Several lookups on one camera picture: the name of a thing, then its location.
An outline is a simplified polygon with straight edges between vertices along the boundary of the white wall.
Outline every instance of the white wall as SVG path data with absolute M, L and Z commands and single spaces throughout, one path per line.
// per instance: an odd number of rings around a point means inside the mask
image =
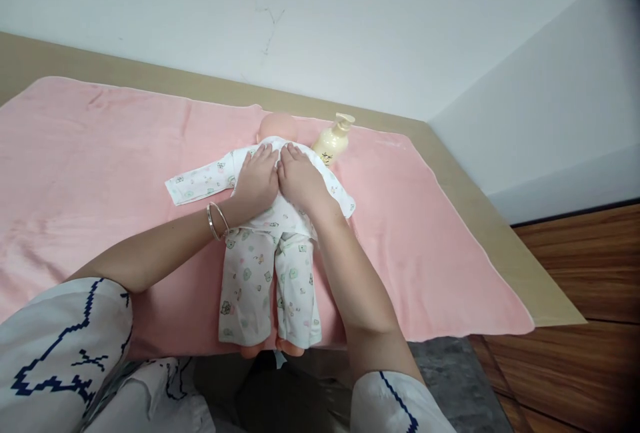
M 428 120 L 575 0 L 0 0 L 0 30 Z
M 616 42 L 634 49 L 637 37 L 629 6 L 616 8 L 602 0 L 0 0 L 0 31 L 424 121 L 448 106 L 433 126 L 517 221 L 615 196 L 589 194 L 594 167 L 581 170 L 583 186 L 569 186 L 568 199 L 519 201 L 544 190 L 538 180 L 634 151 L 637 96 L 622 82 L 635 64 Z M 608 24 L 612 9 L 624 26 Z M 626 188 L 623 196 L 635 191 Z
M 430 122 L 511 223 L 640 197 L 638 19 L 578 0 Z

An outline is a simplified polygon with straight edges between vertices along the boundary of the doll head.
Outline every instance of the doll head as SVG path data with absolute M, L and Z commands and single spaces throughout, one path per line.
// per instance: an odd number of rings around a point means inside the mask
M 260 122 L 255 136 L 258 143 L 267 137 L 280 137 L 295 142 L 298 140 L 298 126 L 289 113 L 269 113 Z

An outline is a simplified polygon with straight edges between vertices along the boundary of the white sleeve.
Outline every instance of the white sleeve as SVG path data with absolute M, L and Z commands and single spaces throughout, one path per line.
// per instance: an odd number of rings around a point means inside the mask
M 308 147 L 303 149 L 303 152 L 309 157 L 313 166 L 322 174 L 322 178 L 325 181 L 327 191 L 331 193 L 331 196 L 340 205 L 340 210 L 345 218 L 350 218 L 355 210 L 355 200 L 342 186 L 338 178 L 333 174 L 331 170 L 327 168 L 327 165 L 318 157 L 318 155 Z
M 204 167 L 181 173 L 165 182 L 174 205 L 210 197 L 222 190 L 235 187 L 235 164 L 238 150 Z
M 11 432 L 76 431 L 126 356 L 129 294 L 80 278 L 39 296 L 0 325 L 0 424 Z
M 380 371 L 353 387 L 351 431 L 455 433 L 426 386 L 403 373 Z

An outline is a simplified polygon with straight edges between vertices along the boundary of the printed baby pants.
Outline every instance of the printed baby pants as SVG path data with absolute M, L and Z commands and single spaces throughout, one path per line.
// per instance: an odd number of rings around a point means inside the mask
M 253 346 L 269 337 L 269 292 L 274 278 L 278 336 L 303 349 L 322 339 L 311 239 L 297 233 L 278 236 L 238 228 L 227 237 L 220 298 L 221 342 Z

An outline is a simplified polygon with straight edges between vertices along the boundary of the pink towel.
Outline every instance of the pink towel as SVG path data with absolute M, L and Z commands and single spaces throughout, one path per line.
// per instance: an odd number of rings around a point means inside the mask
M 112 244 L 204 208 L 175 207 L 163 182 L 254 143 L 264 114 L 57 77 L 9 101 L 0 109 L 0 320 Z M 297 120 L 306 145 L 328 125 Z M 357 127 L 349 141 L 333 171 L 357 201 L 353 230 L 407 340 L 529 332 L 526 308 L 411 141 Z M 131 358 L 236 350 L 217 340 L 223 253 L 212 242 L 133 298 Z M 319 257 L 315 266 L 322 345 L 340 347 Z

